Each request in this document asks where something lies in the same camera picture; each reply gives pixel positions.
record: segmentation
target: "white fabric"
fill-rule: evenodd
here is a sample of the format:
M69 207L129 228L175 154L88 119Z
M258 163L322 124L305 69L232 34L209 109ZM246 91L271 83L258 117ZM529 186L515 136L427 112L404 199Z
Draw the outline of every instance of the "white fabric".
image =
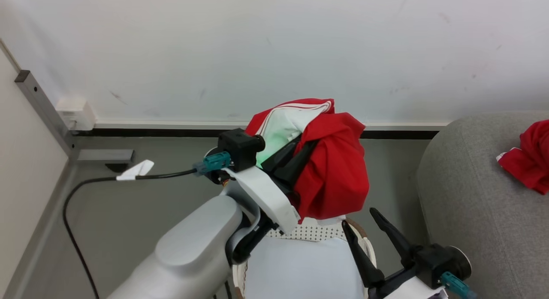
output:
M265 149L256 156L257 166L275 154L284 145L303 133L307 125L318 115L328 111L332 102L322 104L290 103L271 109L254 135L265 139Z
M347 219L347 216L340 215L339 217L332 217L330 219L324 219L324 220L317 220L318 225L321 226L327 226L327 225L333 225L335 223L341 223L341 221Z
M143 162L133 166L132 168L123 172L120 176L116 177L118 181L130 181L135 180L136 176L146 175L154 166L154 162L151 160L144 160Z
M511 148L511 150L509 150L509 152L510 152L510 151L512 151L512 150L514 150L514 149L520 150L520 149L519 149L519 148L517 148L517 147L513 147L513 148ZM500 161L500 159L501 159L502 157L504 157L504 155L505 155L505 154L507 154L507 152L504 152L504 153L502 153L502 154L500 154L500 155L496 156L496 161L498 161L498 162L499 162L499 161Z
M364 299L347 242L263 238L247 262L246 299Z
M271 229L267 233L267 237L292 239L292 240L306 240L306 241L322 241L331 238L339 238L347 241L343 228L341 227L341 221L335 223L327 223L328 220L317 220L311 217L305 217L300 225L298 225L292 232L281 234L280 231Z
M435 290L430 289L425 283L421 282L417 277L402 283L399 288L390 293L386 299L427 299L440 293L437 299L448 298L444 287L439 287Z

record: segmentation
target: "red cloth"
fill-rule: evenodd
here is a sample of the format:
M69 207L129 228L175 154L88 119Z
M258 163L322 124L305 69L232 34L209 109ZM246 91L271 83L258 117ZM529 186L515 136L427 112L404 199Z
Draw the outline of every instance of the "red cloth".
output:
M289 103L325 101L333 105L333 100L313 98ZM246 132L256 131L270 111L255 115ZM319 142L294 187L299 203L290 199L302 218L327 219L362 209L369 190L364 148L359 143L364 128L350 114L335 113L333 106L307 125L294 154L307 141Z
M539 121L520 134L520 149L513 148L498 163L525 186L542 195L549 192L549 120Z

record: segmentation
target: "power outlet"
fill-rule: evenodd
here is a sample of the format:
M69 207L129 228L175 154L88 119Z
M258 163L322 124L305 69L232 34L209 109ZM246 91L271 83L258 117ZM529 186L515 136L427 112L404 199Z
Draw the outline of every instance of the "power outlet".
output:
M96 116L83 98L63 98L55 110L69 130L89 131L96 125Z

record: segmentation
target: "black cable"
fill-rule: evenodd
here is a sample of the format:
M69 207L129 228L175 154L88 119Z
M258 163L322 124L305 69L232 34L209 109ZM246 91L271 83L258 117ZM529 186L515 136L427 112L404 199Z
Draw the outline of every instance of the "black cable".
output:
M231 287L229 287L229 281L225 281L225 290L227 291L227 298L233 299L233 295L231 295Z
M136 180L150 180L154 178L174 178L178 176L185 176L188 174L193 174L196 172L196 169L186 170L184 172L173 172L171 174L161 174L161 175L146 175L146 176L136 176ZM94 295L96 299L100 299L100 295L97 292L96 284L94 283L94 279L92 278L92 274L90 273L90 270L88 269L88 265L86 264L86 261L84 260L84 256L82 256L82 252L80 251L80 248L78 248L78 244L76 244L76 240L74 239L74 235L72 234L72 231L69 227L69 221L67 220L67 207L69 206L69 202L78 191L79 188L82 186L88 184L88 183L96 183L96 182L106 182L106 181L116 181L116 177L104 177L104 178L91 178L89 180L84 180L80 183L78 183L72 191L70 191L69 195L65 199L65 203L63 205L63 223L65 224L65 229L67 230L67 233L69 234L70 241L72 242L72 246L74 246L74 249L76 250L76 253L78 254L78 257L80 258L80 262L82 263L82 266L84 267L84 270L86 270L86 275L88 276L88 281L92 285L92 289L94 290Z

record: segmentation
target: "gray sofa armrest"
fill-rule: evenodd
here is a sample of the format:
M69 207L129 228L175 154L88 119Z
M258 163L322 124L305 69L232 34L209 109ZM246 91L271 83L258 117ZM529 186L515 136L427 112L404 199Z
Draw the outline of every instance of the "gray sofa armrest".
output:
M431 242L469 257L467 281L483 299L549 297L549 196L528 190L496 156L549 112L467 117L427 147L417 183Z

